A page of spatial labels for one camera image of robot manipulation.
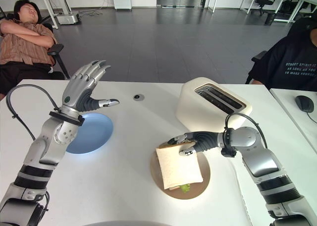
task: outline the black t-shirt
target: black t-shirt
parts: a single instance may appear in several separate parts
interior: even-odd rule
[[[249,75],[268,89],[317,91],[317,47],[310,33],[280,40],[254,64]]]

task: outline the striped shirt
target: striped shirt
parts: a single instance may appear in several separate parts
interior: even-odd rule
[[[33,30],[39,35],[50,36],[57,43],[54,34],[43,24],[22,23],[19,20],[12,22]],[[14,34],[4,34],[1,42],[0,64],[6,64],[9,61],[19,61],[30,65],[33,63],[54,65],[55,61],[52,56],[47,55],[47,51],[48,48],[28,42]]]

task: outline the robotic arm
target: robotic arm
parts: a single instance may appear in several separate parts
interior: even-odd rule
[[[261,136],[254,128],[229,128],[224,133],[189,132],[172,138],[168,144],[186,141],[195,141],[196,144],[179,153],[185,157],[215,147],[220,147],[225,157],[234,157],[239,151],[266,201],[268,213],[275,218],[272,226],[317,225],[317,216],[307,200],[297,191],[274,153],[262,145]]]
[[[44,207],[38,202],[44,196],[48,201],[46,185],[67,146],[76,137],[78,127],[84,122],[80,112],[119,104],[116,99],[95,100],[90,97],[109,67],[106,61],[94,61],[72,76],[63,93],[61,108],[50,112],[51,117],[31,144],[17,178],[0,203],[1,226],[38,225],[47,211],[47,205]]]

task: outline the black computer mouse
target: black computer mouse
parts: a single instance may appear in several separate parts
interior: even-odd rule
[[[307,96],[297,96],[295,102],[301,111],[311,113],[314,111],[314,103],[311,98]]]

